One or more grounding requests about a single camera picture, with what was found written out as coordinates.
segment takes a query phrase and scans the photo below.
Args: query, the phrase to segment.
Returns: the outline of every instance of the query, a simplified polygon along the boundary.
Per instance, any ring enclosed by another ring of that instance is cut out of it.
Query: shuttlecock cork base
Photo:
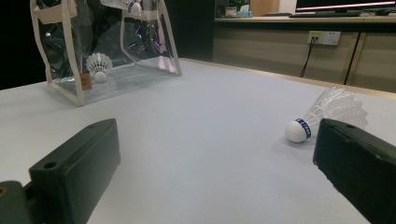
[[[303,142],[311,137],[311,129],[303,119],[297,119],[289,123],[285,130],[286,138],[294,143]]]

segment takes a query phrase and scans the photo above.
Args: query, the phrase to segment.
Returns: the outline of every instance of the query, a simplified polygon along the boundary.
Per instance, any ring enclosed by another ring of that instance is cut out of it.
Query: transparent plastic bag
[[[85,105],[181,75],[163,0],[31,0],[49,85]]]

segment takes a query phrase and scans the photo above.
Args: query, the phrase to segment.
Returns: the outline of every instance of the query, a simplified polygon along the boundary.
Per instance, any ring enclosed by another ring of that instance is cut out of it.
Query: computer monitor
[[[297,0],[295,12],[364,10],[395,7],[396,0]]]

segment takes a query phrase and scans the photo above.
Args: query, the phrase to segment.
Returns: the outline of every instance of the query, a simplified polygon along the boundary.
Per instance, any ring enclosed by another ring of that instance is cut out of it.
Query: dark background
[[[179,58],[212,61],[215,0],[165,0]],[[1,14],[0,90],[46,80],[35,43],[30,1],[8,1]]]

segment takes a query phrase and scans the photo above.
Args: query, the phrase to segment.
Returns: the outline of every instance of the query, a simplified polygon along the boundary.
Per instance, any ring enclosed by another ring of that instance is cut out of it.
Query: blue band on shuttlecock
[[[305,134],[306,134],[306,139],[311,137],[311,129],[309,128],[308,124],[303,120],[303,119],[297,119],[297,122],[301,124],[301,126],[304,128]]]
[[[134,5],[134,1],[132,1],[129,5],[128,5],[128,12],[131,12],[132,10],[132,6]]]

